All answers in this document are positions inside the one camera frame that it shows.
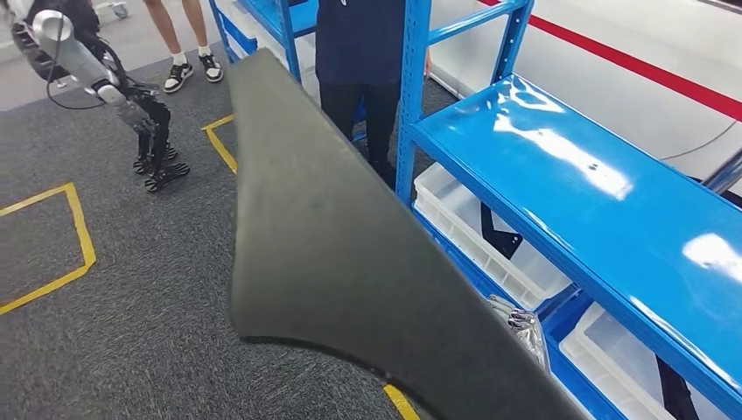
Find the humanoid robot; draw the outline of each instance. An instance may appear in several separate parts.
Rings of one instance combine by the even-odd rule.
[[[98,37],[100,22],[87,0],[0,0],[14,17],[13,40],[36,73],[49,85],[70,75],[100,103],[109,105],[138,135],[134,171],[147,176],[154,193],[184,177],[187,164],[169,164],[177,152],[168,143],[170,110],[155,99],[155,87],[132,80],[114,50]]]

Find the gray carpet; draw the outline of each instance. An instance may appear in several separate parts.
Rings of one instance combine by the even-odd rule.
[[[131,75],[159,82],[168,66]],[[451,101],[428,90],[428,109]],[[91,101],[79,90],[57,98]],[[78,280],[3,315],[3,417],[400,418],[382,382],[355,366],[235,337],[226,316],[235,177],[200,131],[230,113],[227,84],[196,74],[164,100],[171,140],[192,172],[157,195],[132,173],[135,137],[110,110],[37,101],[0,114],[8,174],[0,207],[72,181],[98,259]],[[218,134],[234,151],[234,129]],[[416,171],[429,163],[421,158]],[[4,302],[81,264],[63,195],[0,222],[11,238]]]

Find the person's leg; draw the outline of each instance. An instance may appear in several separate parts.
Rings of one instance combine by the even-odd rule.
[[[170,54],[182,53],[178,36],[175,34],[175,28],[172,27],[170,14],[167,12],[165,5],[162,4],[162,0],[144,0],[144,4],[147,6],[147,11],[150,13],[152,22],[155,23],[160,36],[167,45],[167,49],[170,50]]]
[[[353,139],[355,109],[361,100],[361,84],[336,85],[319,82],[322,110],[348,140]]]
[[[152,22],[155,23],[160,36],[172,54],[172,68],[170,76],[164,81],[163,92],[171,94],[183,87],[183,83],[193,74],[193,67],[186,61],[186,55],[180,48],[175,28],[172,27],[170,14],[167,12],[162,0],[144,0],[147,11],[150,13]]]
[[[207,26],[204,23],[204,12],[201,9],[200,0],[183,0],[183,10],[188,18],[188,23],[191,24],[196,41],[199,43],[199,60],[204,66],[206,79],[212,83],[221,81],[224,78],[224,71],[221,69],[221,65],[216,62],[211,48],[208,46]]]
[[[389,140],[395,126],[399,94],[400,82],[378,86],[366,85],[363,89],[368,162],[392,188],[396,172],[389,162]]]

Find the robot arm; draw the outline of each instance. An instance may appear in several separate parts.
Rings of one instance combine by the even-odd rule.
[[[117,88],[119,80],[74,37],[69,18],[56,10],[42,10],[31,26],[38,46],[67,70],[83,88],[107,104],[122,106],[126,96]]]
[[[67,16],[56,10],[42,10],[34,17],[31,30],[38,46],[88,93],[114,106],[119,117],[135,132],[154,133],[155,124],[150,116],[122,92],[119,88],[122,81],[75,38]]]

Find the person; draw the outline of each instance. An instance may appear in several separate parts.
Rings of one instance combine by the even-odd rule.
[[[362,98],[368,162],[392,188],[396,171],[388,154],[402,78],[404,7],[404,0],[319,0],[315,35],[322,110],[351,139]],[[426,56],[426,72],[430,63]]]
[[[199,43],[199,61],[204,67],[206,79],[212,83],[221,81],[224,77],[224,70],[216,61],[207,42],[207,28],[204,23],[204,13],[201,10],[199,0],[182,0],[185,16],[188,23],[191,24],[193,34]],[[162,3],[162,0],[144,0],[147,10],[155,23],[157,30],[160,32],[167,48],[172,54],[172,68],[170,75],[164,81],[163,91],[167,94],[178,92],[183,84],[193,74],[193,66],[186,60],[178,37],[175,35],[175,29],[172,27],[170,15]]]

